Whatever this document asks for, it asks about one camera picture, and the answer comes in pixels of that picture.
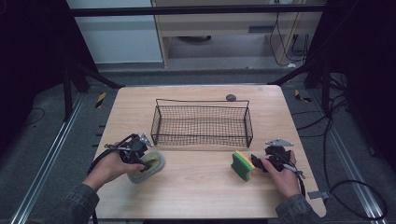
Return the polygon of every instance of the person's right hand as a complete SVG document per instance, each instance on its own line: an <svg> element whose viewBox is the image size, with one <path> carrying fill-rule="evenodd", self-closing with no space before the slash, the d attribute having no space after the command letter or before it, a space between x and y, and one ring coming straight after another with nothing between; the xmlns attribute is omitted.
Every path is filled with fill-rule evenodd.
<svg viewBox="0 0 396 224"><path fill-rule="evenodd" d="M290 161L296 164L296 158L293 151L290 153ZM279 172L275 169L273 164L265 158L262 158L262 164L273 178L277 189L283 196L289 198L296 194L301 194L297 176L293 171L283 169Z"/></svg>

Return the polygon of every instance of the green sponge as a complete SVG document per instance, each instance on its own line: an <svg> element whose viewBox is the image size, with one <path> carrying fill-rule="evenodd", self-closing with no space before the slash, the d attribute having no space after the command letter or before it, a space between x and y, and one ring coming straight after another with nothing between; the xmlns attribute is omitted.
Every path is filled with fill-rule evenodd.
<svg viewBox="0 0 396 224"><path fill-rule="evenodd" d="M250 171L253 170L254 165L245 155L236 151L233 154L233 164L231 164L231 167L233 167L242 179L248 181L250 179Z"/></svg>

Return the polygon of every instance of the black wire basket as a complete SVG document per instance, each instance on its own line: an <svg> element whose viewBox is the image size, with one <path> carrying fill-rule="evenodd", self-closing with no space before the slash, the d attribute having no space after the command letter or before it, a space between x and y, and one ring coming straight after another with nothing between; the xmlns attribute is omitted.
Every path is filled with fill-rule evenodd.
<svg viewBox="0 0 396 224"><path fill-rule="evenodd" d="M227 145L250 147L253 139L249 101L157 99L151 138L154 145Z"/></svg>

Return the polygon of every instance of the black pole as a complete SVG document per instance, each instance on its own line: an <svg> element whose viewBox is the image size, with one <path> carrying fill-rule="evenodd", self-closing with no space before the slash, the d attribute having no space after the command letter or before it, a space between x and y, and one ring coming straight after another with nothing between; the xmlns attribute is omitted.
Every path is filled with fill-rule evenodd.
<svg viewBox="0 0 396 224"><path fill-rule="evenodd" d="M177 14L224 14L224 13L267 13L267 12L316 12L338 7L326 4L307 5L239 5L239 6L196 6L196 7L117 7L76 8L69 10L47 10L46 13L72 17L144 16Z"/></svg>

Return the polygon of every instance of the sleeve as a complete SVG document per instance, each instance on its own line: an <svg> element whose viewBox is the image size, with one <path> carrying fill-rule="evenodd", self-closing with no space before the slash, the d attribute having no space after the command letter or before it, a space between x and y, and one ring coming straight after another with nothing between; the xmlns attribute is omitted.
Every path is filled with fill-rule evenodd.
<svg viewBox="0 0 396 224"><path fill-rule="evenodd" d="M294 195L282 202L276 208L276 213L282 224L322 223L302 194Z"/></svg>
<svg viewBox="0 0 396 224"><path fill-rule="evenodd" d="M98 203L96 192L84 184L79 184L62 199L45 223L86 224Z"/></svg>

